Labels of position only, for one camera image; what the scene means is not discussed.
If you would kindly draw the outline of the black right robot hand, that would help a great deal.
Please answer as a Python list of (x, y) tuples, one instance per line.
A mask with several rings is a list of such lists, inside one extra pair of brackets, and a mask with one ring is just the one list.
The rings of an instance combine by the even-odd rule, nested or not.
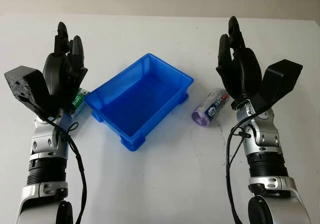
[(262, 84), (262, 72), (255, 53), (245, 45), (238, 20), (228, 21), (228, 34), (219, 39), (218, 66), (224, 88), (233, 98), (231, 108), (255, 96)]

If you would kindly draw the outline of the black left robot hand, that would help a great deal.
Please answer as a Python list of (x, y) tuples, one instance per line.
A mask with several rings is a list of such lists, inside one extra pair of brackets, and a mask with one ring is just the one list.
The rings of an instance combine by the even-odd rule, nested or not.
[(54, 52), (46, 58), (42, 72), (49, 94), (59, 109), (69, 114), (75, 112), (73, 101), (87, 71), (81, 38), (76, 35), (69, 40), (66, 25), (59, 22), (54, 38)]

